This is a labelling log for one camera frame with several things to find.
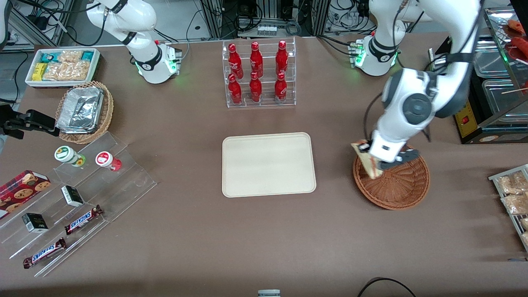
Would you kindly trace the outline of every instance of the metal tray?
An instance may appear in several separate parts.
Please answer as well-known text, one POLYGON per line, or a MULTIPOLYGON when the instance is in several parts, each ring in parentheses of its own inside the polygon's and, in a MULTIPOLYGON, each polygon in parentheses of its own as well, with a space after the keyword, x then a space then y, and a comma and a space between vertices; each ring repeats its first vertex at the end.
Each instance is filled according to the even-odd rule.
POLYGON ((493 40, 479 40, 475 48, 475 72, 482 78, 508 78, 501 54, 493 40))
MULTIPOLYGON (((482 88, 484 89, 486 99, 493 114, 503 111, 510 104, 519 100, 519 94, 516 92, 502 94, 502 92, 515 89, 511 79, 488 79, 482 83, 482 88)), ((517 106, 511 112, 505 114, 504 117, 500 118, 499 121, 508 123, 528 121, 528 104, 523 103, 517 106)))

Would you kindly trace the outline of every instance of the small jar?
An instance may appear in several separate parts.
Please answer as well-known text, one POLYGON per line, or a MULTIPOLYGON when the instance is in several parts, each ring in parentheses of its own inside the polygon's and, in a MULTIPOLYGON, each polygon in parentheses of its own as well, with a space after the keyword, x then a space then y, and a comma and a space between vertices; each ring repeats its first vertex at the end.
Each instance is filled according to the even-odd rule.
POLYGON ((71 164, 73 167, 83 166, 86 162, 85 156, 67 145, 63 145, 55 151, 55 159, 62 163, 71 164))
POLYGON ((97 165, 108 168, 112 171, 118 171, 121 168, 121 160, 114 158, 109 152, 100 152, 96 156, 97 165))

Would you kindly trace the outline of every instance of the acrylic bottle rack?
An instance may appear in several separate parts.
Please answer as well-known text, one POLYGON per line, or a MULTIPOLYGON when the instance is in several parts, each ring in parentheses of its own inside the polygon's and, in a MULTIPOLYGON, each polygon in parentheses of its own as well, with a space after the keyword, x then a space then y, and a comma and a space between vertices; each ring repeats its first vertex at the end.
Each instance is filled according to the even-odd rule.
POLYGON ((63 163, 53 169, 47 174, 52 182, 48 189, 0 221, 1 248, 11 260, 20 263, 21 270, 24 270, 22 263, 25 258, 64 237, 66 250, 53 253, 27 269, 28 274, 46 276, 156 185, 125 148, 126 145, 111 133, 103 134, 79 151, 86 157, 83 166, 76 168, 63 163), (95 164, 96 155, 101 151, 108 151, 120 159, 121 169, 110 171, 95 164), (85 202, 81 207, 66 204, 61 192, 61 188, 66 184, 79 191, 85 202), (66 235, 64 227, 96 205, 100 205, 104 213, 72 234, 66 235), (28 232, 22 221, 26 212, 41 214, 49 230, 41 234, 28 232))
POLYGON ((254 40, 233 40, 224 41, 222 44, 222 64, 224 70, 224 84, 225 84, 225 97, 227 106, 229 108, 244 108, 244 107, 281 107, 281 106, 292 106, 297 103, 296 93, 296 46, 295 38, 282 38, 282 39, 257 39, 259 42, 259 49, 262 53, 262 59, 264 63, 264 75, 260 78, 262 83, 262 99, 260 103, 255 103, 251 100, 251 92, 249 89, 249 82, 251 81, 251 64, 249 57, 251 56, 251 42, 254 40), (277 81, 277 73, 275 71, 275 55, 277 54, 279 41, 286 41, 286 51, 288 52, 288 69, 285 73, 285 81, 288 85, 286 89, 286 101, 283 104, 277 104, 275 102, 275 82, 277 81), (231 101, 228 89, 228 75, 231 73, 229 68, 229 50, 228 45, 234 43, 237 46, 237 52, 242 59, 242 70, 244 76, 238 80, 240 87, 242 88, 242 104, 235 105, 231 101))

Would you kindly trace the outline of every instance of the snickers bar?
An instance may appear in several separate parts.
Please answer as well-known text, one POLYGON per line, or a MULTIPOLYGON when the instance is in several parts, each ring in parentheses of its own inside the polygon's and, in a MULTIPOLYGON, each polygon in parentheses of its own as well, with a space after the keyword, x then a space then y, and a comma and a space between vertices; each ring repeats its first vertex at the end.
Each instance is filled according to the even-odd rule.
POLYGON ((58 242, 41 250, 38 254, 33 255, 33 257, 27 257, 26 259, 24 259, 24 269, 30 268, 31 266, 35 265, 38 261, 48 257, 49 255, 61 249, 66 249, 66 241, 62 237, 61 239, 59 239, 58 242))
POLYGON ((104 211, 99 207, 99 205, 92 208, 90 211, 88 211, 86 214, 84 214, 82 217, 78 218, 77 220, 73 221, 73 223, 69 224, 68 226, 65 226, 66 234, 70 235, 75 230, 82 227, 84 224, 91 221, 96 216, 102 214, 104 211))

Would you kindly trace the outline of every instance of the black box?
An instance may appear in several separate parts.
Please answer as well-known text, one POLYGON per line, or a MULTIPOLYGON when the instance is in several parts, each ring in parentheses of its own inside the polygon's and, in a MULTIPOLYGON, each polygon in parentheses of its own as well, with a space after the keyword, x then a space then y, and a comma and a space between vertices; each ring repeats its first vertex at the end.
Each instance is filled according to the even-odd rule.
POLYGON ((22 220, 26 225, 27 231, 34 233, 44 233, 48 230, 48 226, 44 221, 42 215, 26 213, 22 216, 22 220))
POLYGON ((76 188, 70 185, 65 185, 61 188, 61 191, 68 205, 74 207, 81 207, 83 205, 84 201, 76 188))

